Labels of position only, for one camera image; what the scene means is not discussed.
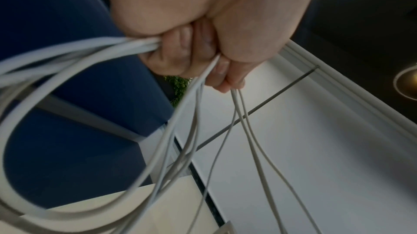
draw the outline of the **dark ceiling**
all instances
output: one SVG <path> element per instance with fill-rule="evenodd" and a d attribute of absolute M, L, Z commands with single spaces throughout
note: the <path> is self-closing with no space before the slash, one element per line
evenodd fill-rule
<path fill-rule="evenodd" d="M 393 78 L 417 63 L 417 0 L 312 0 L 292 39 L 417 123 Z"/>

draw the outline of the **green foliage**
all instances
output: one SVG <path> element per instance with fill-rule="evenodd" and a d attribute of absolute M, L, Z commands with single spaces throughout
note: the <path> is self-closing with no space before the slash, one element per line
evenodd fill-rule
<path fill-rule="evenodd" d="M 164 77 L 166 81 L 171 83 L 174 88 L 176 99 L 171 101 L 172 106 L 176 107 L 181 101 L 184 93 L 187 89 L 188 84 L 191 82 L 191 79 L 183 79 L 179 76 L 166 76 Z"/>

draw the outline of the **ceiling light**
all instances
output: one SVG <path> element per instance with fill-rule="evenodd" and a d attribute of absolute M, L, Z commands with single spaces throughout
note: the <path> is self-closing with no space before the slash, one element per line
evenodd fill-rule
<path fill-rule="evenodd" d="M 402 96 L 417 100 L 417 65 L 399 72 L 394 78 L 394 88 Z"/>

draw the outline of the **round light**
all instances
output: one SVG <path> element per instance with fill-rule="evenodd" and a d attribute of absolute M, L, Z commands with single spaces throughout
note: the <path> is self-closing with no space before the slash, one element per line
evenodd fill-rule
<path fill-rule="evenodd" d="M 417 101 L 417 65 L 399 72 L 394 78 L 394 88 L 402 96 Z"/>

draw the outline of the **black strip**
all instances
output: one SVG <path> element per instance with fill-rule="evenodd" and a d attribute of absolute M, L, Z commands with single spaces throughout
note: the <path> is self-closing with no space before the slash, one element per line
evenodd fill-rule
<path fill-rule="evenodd" d="M 284 93 L 287 89 L 291 88 L 292 86 L 294 86 L 295 84 L 297 84 L 298 82 L 300 82 L 302 79 L 304 79 L 305 77 L 307 77 L 308 75 L 310 75 L 311 73 L 313 73 L 316 69 L 318 69 L 320 66 L 317 65 L 314 68 L 312 68 L 310 71 L 306 72 L 304 75 L 302 75 L 301 77 L 299 77 L 298 79 L 294 80 L 293 82 L 291 82 L 288 86 L 286 86 L 285 88 L 281 89 L 280 91 L 278 91 L 277 93 L 275 93 L 274 95 L 272 95 L 269 99 L 265 100 L 264 102 L 262 102 L 261 104 L 259 104 L 258 106 L 254 107 L 252 110 L 250 110 L 248 112 L 248 115 L 251 115 L 252 113 L 256 112 L 257 110 L 259 110 L 261 107 L 263 107 L 265 104 L 267 104 L 268 102 L 270 102 L 271 100 L 275 99 L 276 97 L 278 97 L 279 95 L 281 95 L 282 93 Z M 240 122 L 240 119 L 237 119 L 235 121 L 235 123 L 233 123 L 233 126 L 235 126 L 236 124 L 238 124 Z M 227 125 L 225 128 L 223 128 L 221 131 L 219 131 L 218 133 L 214 134 L 212 137 L 208 138 L 206 141 L 204 141 L 202 144 L 200 144 L 197 147 L 197 151 L 200 150 L 201 148 L 203 148 L 204 146 L 206 146 L 207 144 L 211 143 L 214 139 L 216 139 L 217 137 L 219 137 L 220 135 L 222 135 L 223 133 L 225 133 L 227 130 L 229 130 L 230 125 Z"/>
<path fill-rule="evenodd" d="M 178 149 L 178 151 L 182 151 L 181 146 L 179 145 L 177 138 L 174 137 L 174 143 Z M 200 176 L 198 175 L 194 165 L 192 163 L 190 163 L 190 166 L 188 167 L 191 171 L 191 175 L 194 178 L 195 183 L 197 184 L 197 186 L 200 189 L 201 194 L 204 193 L 205 191 L 205 185 L 203 184 L 203 181 L 201 181 Z M 207 193 L 207 197 L 205 198 L 205 202 L 208 205 L 208 208 L 210 209 L 210 212 L 212 213 L 214 220 L 216 220 L 218 227 L 221 227 L 225 224 L 225 220 L 222 218 L 222 216 L 220 215 L 216 205 L 214 204 L 211 196 L 209 193 Z"/>

